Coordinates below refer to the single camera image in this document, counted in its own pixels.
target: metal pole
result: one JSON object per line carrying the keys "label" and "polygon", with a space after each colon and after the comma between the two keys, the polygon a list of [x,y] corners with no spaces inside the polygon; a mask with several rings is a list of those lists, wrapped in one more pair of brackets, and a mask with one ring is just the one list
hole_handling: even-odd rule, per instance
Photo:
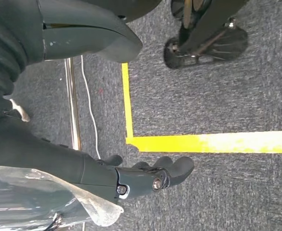
{"label": "metal pole", "polygon": [[73,59],[65,59],[66,80],[67,83],[68,100],[70,109],[71,136],[73,148],[81,150],[81,136],[79,134],[79,123],[78,113],[78,102],[76,100],[76,81],[74,78]]}

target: gray carpet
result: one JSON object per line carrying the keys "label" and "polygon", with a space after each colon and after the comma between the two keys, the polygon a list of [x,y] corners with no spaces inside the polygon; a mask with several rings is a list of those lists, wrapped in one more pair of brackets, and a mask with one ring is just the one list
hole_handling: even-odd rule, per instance
{"label": "gray carpet", "polygon": [[[251,0],[240,10],[239,26],[249,46],[237,61],[184,70],[163,63],[164,44],[179,28],[169,2],[130,24],[144,45],[129,64],[135,135],[282,130],[282,1]],[[82,149],[95,156],[80,59],[75,61]],[[120,65],[94,55],[85,62],[103,157],[120,154],[131,166],[162,155],[125,144]],[[28,67],[14,98],[32,116],[35,134],[71,145],[63,61]],[[124,201],[125,212],[113,226],[88,230],[282,231],[282,154],[187,155],[196,169],[185,183]]]}

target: metal screw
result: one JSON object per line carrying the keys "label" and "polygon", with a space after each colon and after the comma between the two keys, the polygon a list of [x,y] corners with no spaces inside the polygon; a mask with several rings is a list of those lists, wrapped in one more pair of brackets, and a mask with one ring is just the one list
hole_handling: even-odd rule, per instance
{"label": "metal screw", "polygon": [[117,187],[117,192],[120,195],[124,195],[127,192],[127,188],[122,185],[119,185]]}
{"label": "metal screw", "polygon": [[230,29],[236,29],[236,19],[231,18],[228,23],[226,23],[225,26]]}
{"label": "metal screw", "polygon": [[161,188],[161,180],[159,178],[156,178],[153,182],[153,191],[156,192],[156,191],[159,191],[160,188]]}

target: caster wheel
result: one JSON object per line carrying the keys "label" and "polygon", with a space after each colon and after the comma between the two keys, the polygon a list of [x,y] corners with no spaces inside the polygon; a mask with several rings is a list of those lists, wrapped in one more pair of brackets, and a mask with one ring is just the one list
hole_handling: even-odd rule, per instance
{"label": "caster wheel", "polygon": [[163,55],[167,67],[178,69],[181,66],[181,58],[175,54],[178,44],[178,42],[176,38],[171,38],[166,44]]}
{"label": "caster wheel", "polygon": [[172,0],[172,15],[178,21],[182,21],[182,19],[184,18],[184,7],[184,0]]}
{"label": "caster wheel", "polygon": [[171,38],[166,44],[163,55],[167,67],[170,69],[179,69],[197,63],[197,57],[177,53],[178,47],[178,40],[177,38]]}

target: prosthetic arm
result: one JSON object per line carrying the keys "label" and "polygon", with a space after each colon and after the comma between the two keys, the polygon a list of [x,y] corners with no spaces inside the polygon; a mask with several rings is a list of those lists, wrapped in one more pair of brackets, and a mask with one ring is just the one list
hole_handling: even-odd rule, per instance
{"label": "prosthetic arm", "polygon": [[11,94],[13,82],[29,64],[85,52],[128,62],[141,48],[117,15],[88,2],[0,0],[0,166],[35,168],[113,203],[183,182],[194,168],[188,157],[175,163],[162,157],[152,167],[138,163],[132,168],[118,167],[122,159],[117,155],[94,160],[33,136],[11,116],[11,103],[2,97]]}

